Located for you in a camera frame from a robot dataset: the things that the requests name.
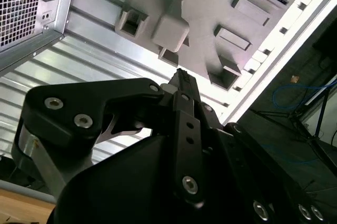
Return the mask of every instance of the metal bolt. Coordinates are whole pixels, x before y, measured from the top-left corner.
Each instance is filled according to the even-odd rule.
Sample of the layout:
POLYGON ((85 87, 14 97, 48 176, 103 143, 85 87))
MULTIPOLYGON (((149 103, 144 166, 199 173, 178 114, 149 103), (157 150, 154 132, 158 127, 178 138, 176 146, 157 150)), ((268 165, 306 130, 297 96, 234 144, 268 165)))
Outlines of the metal bolt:
POLYGON ((234 129, 235 129, 236 132, 242 133, 242 132, 240 131, 240 129, 237 127, 237 125, 234 126, 234 129))
POLYGON ((159 91, 158 87, 154 85, 150 85, 150 89, 153 91, 159 91))
POLYGON ((299 210, 300 210, 301 214, 305 217, 305 219, 311 220, 310 213, 301 204, 299 204, 299 210))
POLYGON ((324 220, 323 215, 321 214, 321 212, 318 211, 318 209, 314 206, 311 206, 311 211, 314 213, 314 215, 321 221, 324 220))
POLYGON ((208 105, 204 105, 205 109, 208 110, 209 112, 213 111, 213 109, 208 105))
POLYGON ((184 100, 190 100, 190 98, 188 96, 186 96, 185 94, 181 94, 181 97, 184 99, 184 100))
POLYGON ((183 187, 189 194, 196 194, 198 192, 196 181, 189 176, 183 178, 183 187))
POLYGON ((265 209, 263 205, 258 203, 257 201, 254 201, 253 203, 254 210, 256 214, 264 221, 267 221, 269 219, 268 212, 265 209))
POLYGON ((61 99, 58 99, 58 98, 47 98, 44 101, 44 105, 48 109, 58 110, 58 109, 61 109, 63 107, 63 102, 62 102, 61 99))
POLYGON ((80 128, 90 128, 93 125, 93 120, 86 114, 78 114, 74 118, 76 126, 80 128))

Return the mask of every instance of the black stand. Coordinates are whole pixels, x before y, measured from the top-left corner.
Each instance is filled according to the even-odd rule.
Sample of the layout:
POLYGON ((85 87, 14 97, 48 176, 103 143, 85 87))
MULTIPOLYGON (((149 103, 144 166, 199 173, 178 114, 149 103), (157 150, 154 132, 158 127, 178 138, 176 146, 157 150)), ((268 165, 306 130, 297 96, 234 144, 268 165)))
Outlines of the black stand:
POLYGON ((329 168, 329 170, 337 177, 337 165, 334 161, 328 156, 325 150, 320 146, 319 140, 319 133, 322 126, 322 121, 324 117, 324 112, 326 108, 326 103, 328 102, 330 88, 326 88, 315 100, 311 102, 310 105, 301 107, 301 113, 297 113, 297 111, 293 111, 292 113, 284 113, 284 112, 269 112, 269 111, 256 111, 254 109, 249 109, 251 112, 255 113, 256 115, 270 121, 271 123, 289 131, 299 135, 314 151, 317 157, 329 168), (319 100, 323 98, 323 103, 321 107, 320 116, 317 122, 316 131, 314 135, 311 135, 310 132, 306 129, 306 127, 300 121, 301 115, 307 111, 313 104, 316 104, 319 100), (286 125, 270 118, 273 117, 281 117, 281 118, 288 118, 296 126, 297 130, 293 130, 286 125))

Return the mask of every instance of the ventilation grille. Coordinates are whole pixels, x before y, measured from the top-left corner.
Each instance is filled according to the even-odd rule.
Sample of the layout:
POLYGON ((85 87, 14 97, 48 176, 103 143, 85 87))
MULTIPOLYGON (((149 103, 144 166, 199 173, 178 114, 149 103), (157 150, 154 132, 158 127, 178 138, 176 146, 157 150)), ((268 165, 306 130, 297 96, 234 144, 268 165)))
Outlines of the ventilation grille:
POLYGON ((38 0, 0 0, 0 48, 34 33, 38 0))

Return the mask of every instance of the cable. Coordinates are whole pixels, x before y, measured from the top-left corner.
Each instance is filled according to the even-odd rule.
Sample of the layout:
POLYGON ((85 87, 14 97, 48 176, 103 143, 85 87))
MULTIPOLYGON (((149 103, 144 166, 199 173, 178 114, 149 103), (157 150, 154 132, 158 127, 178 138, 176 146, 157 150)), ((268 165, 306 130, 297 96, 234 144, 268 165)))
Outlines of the cable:
POLYGON ((284 86, 280 86, 280 87, 278 87, 273 92, 273 95, 272 95, 273 104, 274 104, 275 107, 277 107, 279 109, 293 109, 293 108, 297 108, 301 104, 307 102, 316 93, 316 92, 313 92, 306 99, 304 99, 303 101, 301 101, 298 104, 291 105, 291 106, 281 106, 276 101, 276 94, 277 94, 277 92, 279 92, 280 90, 283 90, 283 89, 287 89, 287 88, 295 88, 295 89, 296 88, 298 88, 298 89, 302 88, 303 89, 304 88, 304 89, 308 89, 308 90, 320 90, 320 89, 323 89, 323 88, 334 86, 335 84, 337 84, 337 80, 335 80, 334 82, 332 82, 332 83, 330 83, 328 85, 324 85, 324 86, 308 86, 308 85, 304 85, 304 84, 287 84, 287 85, 284 85, 284 86))
POLYGON ((336 133, 337 133, 337 129, 336 129, 336 131, 333 133, 333 135, 331 137, 331 143, 330 143, 331 147, 333 147, 333 140, 335 138, 336 133))

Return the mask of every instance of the hole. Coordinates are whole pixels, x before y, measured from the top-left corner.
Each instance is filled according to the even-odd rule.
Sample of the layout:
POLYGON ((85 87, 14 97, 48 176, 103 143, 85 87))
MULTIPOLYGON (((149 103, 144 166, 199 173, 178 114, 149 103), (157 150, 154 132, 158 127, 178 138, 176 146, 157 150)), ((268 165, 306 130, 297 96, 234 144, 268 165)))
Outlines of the hole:
POLYGON ((193 143, 194 143, 194 141, 193 141, 193 139, 192 139, 191 137, 187 137, 187 138, 186 138, 186 141, 187 141, 189 144, 193 144, 193 143))
POLYGON ((268 49, 265 49, 265 50, 263 51, 263 53, 266 54, 266 55, 270 55, 271 52, 272 52, 272 51, 269 51, 268 49))
POLYGON ((58 105, 59 105, 59 103, 58 103, 57 101, 55 101, 55 100, 50 101, 49 104, 50 104, 51 106, 58 106, 58 105))
POLYGON ((83 123, 83 124, 86 124, 86 123, 88 123, 88 119, 80 118, 80 122, 83 123))
POLYGON ((287 31, 288 31, 288 29, 286 29, 284 27, 280 29, 280 33, 282 33, 282 34, 286 34, 287 31))
POLYGON ((193 129, 194 128, 194 125, 192 125, 191 123, 186 123, 186 125, 190 128, 190 129, 193 129))
POLYGON ((304 3, 300 3, 299 4, 299 9, 301 9, 301 10, 304 10, 306 8, 306 4, 304 4, 304 3))
POLYGON ((190 189, 194 189, 194 183, 190 179, 186 181, 186 184, 190 189))

